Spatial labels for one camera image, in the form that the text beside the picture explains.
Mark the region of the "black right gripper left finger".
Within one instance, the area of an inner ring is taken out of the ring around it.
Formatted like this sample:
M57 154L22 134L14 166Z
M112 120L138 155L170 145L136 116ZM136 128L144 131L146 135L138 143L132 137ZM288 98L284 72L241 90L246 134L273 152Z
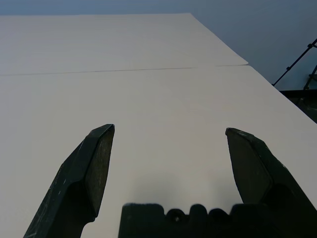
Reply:
M61 164L26 238L79 238L99 214L106 186L114 124L93 129Z

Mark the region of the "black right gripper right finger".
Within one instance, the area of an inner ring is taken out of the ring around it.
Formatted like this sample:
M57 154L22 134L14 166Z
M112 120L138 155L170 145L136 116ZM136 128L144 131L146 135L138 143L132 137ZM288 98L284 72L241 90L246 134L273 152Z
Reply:
M317 210L288 169L254 135L227 128L234 180L244 203L263 205L286 238L315 238Z

